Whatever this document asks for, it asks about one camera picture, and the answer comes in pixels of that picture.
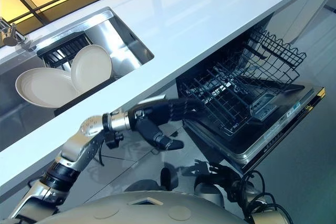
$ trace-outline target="dishwasher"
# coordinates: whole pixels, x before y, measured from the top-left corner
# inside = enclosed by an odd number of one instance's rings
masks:
[[[205,104],[184,127],[242,174],[259,164],[324,97],[297,83],[306,54],[256,25],[176,78],[179,97]]]

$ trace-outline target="wire rack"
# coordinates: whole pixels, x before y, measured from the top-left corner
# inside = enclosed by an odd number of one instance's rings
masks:
[[[76,54],[85,46],[92,44],[85,33],[74,33],[37,52],[46,67],[70,71]]]
[[[299,77],[295,69],[306,57],[267,31],[252,29],[242,37],[217,51],[220,57],[211,64],[196,65],[192,78],[178,82],[179,93],[204,102],[209,121],[227,135],[260,109],[271,113],[275,108],[268,103]]]

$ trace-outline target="gray floor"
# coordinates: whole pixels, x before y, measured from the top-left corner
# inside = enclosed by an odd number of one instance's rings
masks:
[[[300,81],[325,86],[327,96],[257,169],[265,177],[267,191],[289,211],[294,223],[335,224],[336,14],[323,9],[295,46],[307,53],[299,67]],[[164,130],[169,134],[176,129],[185,142],[182,150],[158,154],[136,133],[125,136],[117,150],[103,149],[105,167],[92,161],[61,210],[120,193],[139,179],[159,181],[164,166],[176,170],[175,190],[192,193],[195,176],[207,170],[206,159],[181,124],[166,125]],[[10,213],[26,190],[0,204],[0,218]],[[236,204],[225,199],[225,205],[242,216]]]

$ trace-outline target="white countertop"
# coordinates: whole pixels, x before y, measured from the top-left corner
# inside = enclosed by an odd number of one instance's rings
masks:
[[[0,152],[0,194],[36,172],[81,122],[136,103],[291,0],[101,0],[35,32],[48,34],[109,6],[155,57]],[[0,49],[1,56],[13,48]]]

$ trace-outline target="sink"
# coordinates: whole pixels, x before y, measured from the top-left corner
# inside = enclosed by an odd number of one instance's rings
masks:
[[[112,60],[112,78],[56,110],[40,108],[24,101],[15,90],[15,80],[24,71],[49,67],[41,52],[66,40],[74,34],[83,34],[91,44],[102,46]],[[109,8],[82,18],[52,34],[29,43],[16,54],[0,62],[0,130],[6,139],[1,140],[0,151],[23,136],[63,113],[76,103],[116,81],[154,58],[154,55]],[[57,68],[70,71],[70,64]]]

